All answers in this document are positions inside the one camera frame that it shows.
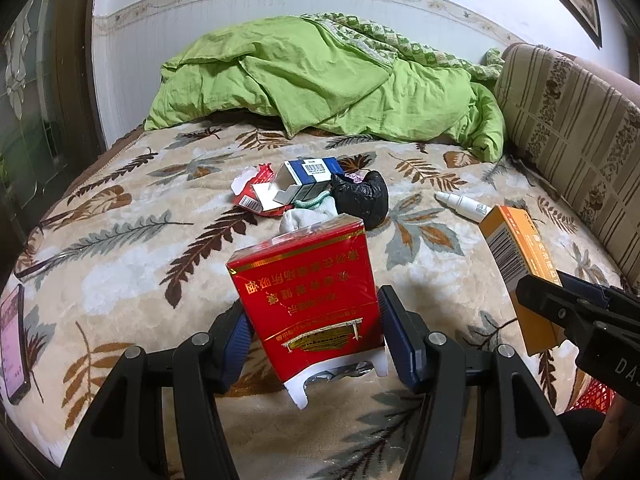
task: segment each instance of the phone screen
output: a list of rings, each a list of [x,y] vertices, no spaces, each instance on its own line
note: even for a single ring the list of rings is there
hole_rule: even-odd
[[[0,353],[2,375],[7,397],[11,402],[26,382],[22,352],[20,350],[20,301],[22,286],[18,285],[0,305]]]

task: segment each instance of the patterned blanket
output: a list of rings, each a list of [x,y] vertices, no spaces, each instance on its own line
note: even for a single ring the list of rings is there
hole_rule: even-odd
[[[347,173],[378,170],[389,190],[386,221],[368,233],[378,285],[391,284],[432,330],[524,356],[556,412],[577,397],[577,349],[569,342],[526,357],[506,288],[477,225],[443,208],[436,190],[488,205],[526,208],[558,269],[620,285],[615,265],[546,181],[517,158],[480,163],[457,146],[398,144],[371,136],[282,126],[245,113],[147,132],[62,199],[31,235],[17,270],[24,279],[31,390],[2,401],[18,428],[60,464],[89,403],[122,351],[170,348],[201,330],[237,297],[225,262],[237,248],[273,237],[278,220],[232,206],[230,183],[259,162],[336,156]],[[15,286],[15,277],[3,295]],[[417,422],[420,398],[386,378],[308,386],[298,410],[258,342],[241,379],[218,399],[243,479],[395,479]],[[182,477],[171,390],[164,393],[172,480]],[[470,404],[469,416],[474,412]],[[472,425],[465,425],[472,441]],[[463,446],[461,474],[470,449]]]

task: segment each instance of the black plastic bag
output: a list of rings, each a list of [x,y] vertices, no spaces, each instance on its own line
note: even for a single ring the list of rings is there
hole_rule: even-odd
[[[389,212],[389,193],[382,175],[377,171],[369,171],[359,184],[348,176],[332,174],[331,195],[338,214],[347,213],[362,218],[365,229],[378,227]]]

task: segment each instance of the red basket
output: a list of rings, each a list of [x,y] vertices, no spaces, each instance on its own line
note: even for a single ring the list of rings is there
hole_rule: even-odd
[[[616,393],[602,384],[600,381],[591,378],[589,386],[585,392],[575,401],[575,404],[569,408],[569,410],[579,410],[580,408],[592,408],[602,413],[607,413],[607,410],[613,402],[613,397]]]

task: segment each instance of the screw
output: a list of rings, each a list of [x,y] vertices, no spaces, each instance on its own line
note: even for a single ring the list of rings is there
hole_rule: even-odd
[[[503,344],[498,346],[498,354],[503,357],[513,357],[516,355],[516,351],[513,349],[513,346]]]
[[[442,332],[431,332],[429,334],[429,341],[434,345],[444,345],[447,342],[447,336],[445,336]]]
[[[135,359],[140,355],[140,352],[140,347],[133,345],[124,351],[124,357],[126,357],[127,359]]]
[[[191,337],[191,342],[196,346],[206,345],[209,342],[209,334],[198,332]]]

